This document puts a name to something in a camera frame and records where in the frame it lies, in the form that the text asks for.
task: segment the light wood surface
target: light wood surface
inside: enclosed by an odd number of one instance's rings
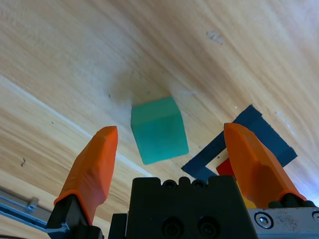
[[[107,235],[133,178],[177,180],[254,104],[298,154],[285,170],[319,205],[318,11],[317,0],[0,0],[0,186],[52,210],[78,153],[116,125],[114,179],[95,218]],[[169,95],[190,153],[144,166],[132,105]],[[48,238],[0,224],[0,234]]]

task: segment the screw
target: screw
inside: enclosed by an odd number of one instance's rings
[[[255,215],[255,221],[260,227],[264,229],[269,229],[273,226],[271,217],[265,213],[257,213]]]
[[[314,217],[314,220],[319,223],[319,212],[315,212],[313,217]]]

